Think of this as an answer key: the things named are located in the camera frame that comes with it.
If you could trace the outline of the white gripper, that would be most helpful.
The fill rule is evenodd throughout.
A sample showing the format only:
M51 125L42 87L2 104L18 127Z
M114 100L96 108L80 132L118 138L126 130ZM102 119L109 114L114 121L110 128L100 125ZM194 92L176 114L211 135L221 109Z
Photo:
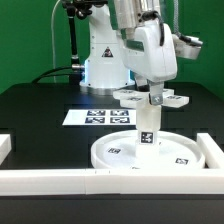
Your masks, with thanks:
M134 30L133 38L119 38L121 58L134 75L138 91L150 89L150 103L163 103L164 81L174 79L177 62L171 30L164 25L164 44L160 45L161 33L157 20L148 21Z

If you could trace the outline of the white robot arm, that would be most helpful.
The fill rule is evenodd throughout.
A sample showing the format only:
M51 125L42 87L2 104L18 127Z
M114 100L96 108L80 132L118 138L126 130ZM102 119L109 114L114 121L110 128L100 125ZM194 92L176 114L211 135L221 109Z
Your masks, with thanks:
M97 93L135 84L152 105L164 103L164 83L176 77L172 33L160 0L84 0L90 54L82 86Z

